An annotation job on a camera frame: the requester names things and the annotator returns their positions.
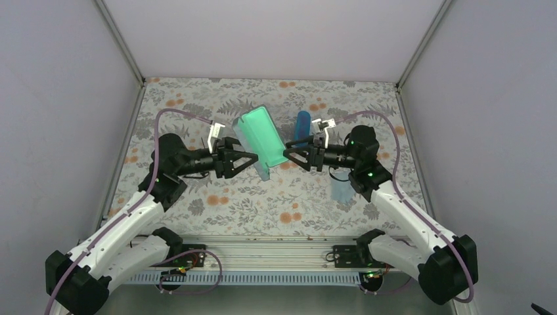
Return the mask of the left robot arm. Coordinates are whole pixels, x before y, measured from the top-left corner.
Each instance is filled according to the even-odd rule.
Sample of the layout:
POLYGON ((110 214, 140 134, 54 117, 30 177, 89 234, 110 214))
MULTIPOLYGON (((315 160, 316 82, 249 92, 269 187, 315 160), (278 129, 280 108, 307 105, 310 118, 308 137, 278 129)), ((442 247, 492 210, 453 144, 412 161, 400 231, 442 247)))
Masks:
POLYGON ((176 134, 156 136, 149 172, 124 208, 69 252, 54 251, 45 261, 50 296, 45 313, 95 314, 134 274, 160 263, 177 264, 183 256, 182 239, 169 228, 155 230, 135 248, 127 245, 177 203, 187 188, 185 178, 213 171, 230 179, 258 161, 256 154, 237 150, 239 145, 239 140, 225 137, 207 148, 189 150, 176 134))

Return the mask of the grey glasses case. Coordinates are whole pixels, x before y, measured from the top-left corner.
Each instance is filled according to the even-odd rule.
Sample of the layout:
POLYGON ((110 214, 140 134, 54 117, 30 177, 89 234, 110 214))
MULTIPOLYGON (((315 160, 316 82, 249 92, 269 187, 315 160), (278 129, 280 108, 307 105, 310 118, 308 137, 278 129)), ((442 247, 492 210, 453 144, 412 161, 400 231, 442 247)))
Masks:
POLYGON ((271 168, 287 159, 283 156, 286 147, 267 107, 258 106, 239 115, 232 128, 243 148, 258 156, 254 167, 261 180, 270 180, 271 168))

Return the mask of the blue translucent glasses case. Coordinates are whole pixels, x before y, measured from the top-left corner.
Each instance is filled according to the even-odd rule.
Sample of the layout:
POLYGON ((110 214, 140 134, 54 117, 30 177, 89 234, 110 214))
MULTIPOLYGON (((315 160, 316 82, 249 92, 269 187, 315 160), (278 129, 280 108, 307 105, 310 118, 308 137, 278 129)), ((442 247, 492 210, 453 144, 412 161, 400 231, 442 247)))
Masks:
POLYGON ((306 139, 310 136, 311 115, 307 111, 300 111, 297 114, 294 129, 294 141, 306 139))

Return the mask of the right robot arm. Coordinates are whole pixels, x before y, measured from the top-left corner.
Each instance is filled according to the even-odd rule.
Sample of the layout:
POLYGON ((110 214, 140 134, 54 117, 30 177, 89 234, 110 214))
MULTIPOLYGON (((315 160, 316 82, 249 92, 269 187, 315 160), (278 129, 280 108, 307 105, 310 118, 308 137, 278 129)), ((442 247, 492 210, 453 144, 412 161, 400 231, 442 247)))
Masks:
POLYGON ((392 266, 416 280, 424 294, 443 305, 470 294, 479 280, 477 247, 467 235, 457 236, 436 222, 395 183, 392 172, 376 158, 380 147, 373 127, 358 125, 343 145, 329 144, 326 136, 309 136, 286 143, 284 157, 302 169, 322 171, 323 167, 349 169, 352 189, 383 211, 411 240, 407 245, 374 229, 356 239, 356 259, 360 266, 375 263, 392 266))

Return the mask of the light blue cleaning cloth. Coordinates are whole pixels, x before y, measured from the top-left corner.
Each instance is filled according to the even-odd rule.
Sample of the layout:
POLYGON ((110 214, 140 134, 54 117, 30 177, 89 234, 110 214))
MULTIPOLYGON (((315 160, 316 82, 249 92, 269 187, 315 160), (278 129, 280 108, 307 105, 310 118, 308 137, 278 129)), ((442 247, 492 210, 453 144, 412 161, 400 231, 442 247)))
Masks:
POLYGON ((329 172, 331 178, 331 198, 342 204, 349 204, 355 191, 349 181, 350 170, 329 172))

